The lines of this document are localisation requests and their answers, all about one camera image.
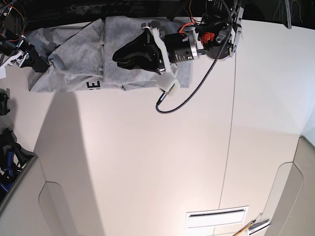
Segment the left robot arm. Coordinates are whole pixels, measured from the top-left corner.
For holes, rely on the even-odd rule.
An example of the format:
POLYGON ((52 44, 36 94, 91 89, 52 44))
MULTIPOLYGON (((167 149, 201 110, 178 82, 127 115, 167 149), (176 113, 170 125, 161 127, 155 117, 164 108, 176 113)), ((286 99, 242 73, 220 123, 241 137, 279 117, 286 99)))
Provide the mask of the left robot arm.
POLYGON ((209 0, 200 21, 189 13, 190 22, 176 33, 165 34, 148 23, 143 32, 113 54, 113 61, 123 69, 142 69, 165 73, 172 64, 198 59, 233 56, 242 31, 245 4, 242 0, 209 0))

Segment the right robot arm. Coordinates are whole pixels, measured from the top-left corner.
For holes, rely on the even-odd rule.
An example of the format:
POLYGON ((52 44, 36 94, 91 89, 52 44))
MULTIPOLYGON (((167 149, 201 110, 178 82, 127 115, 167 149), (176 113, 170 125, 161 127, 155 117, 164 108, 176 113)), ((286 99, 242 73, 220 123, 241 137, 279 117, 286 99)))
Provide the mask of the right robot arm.
POLYGON ((48 64, 29 44, 24 35, 25 17, 23 8, 16 6, 15 0, 0 2, 0 77, 6 77, 6 66, 30 67, 35 72, 44 73, 48 64))

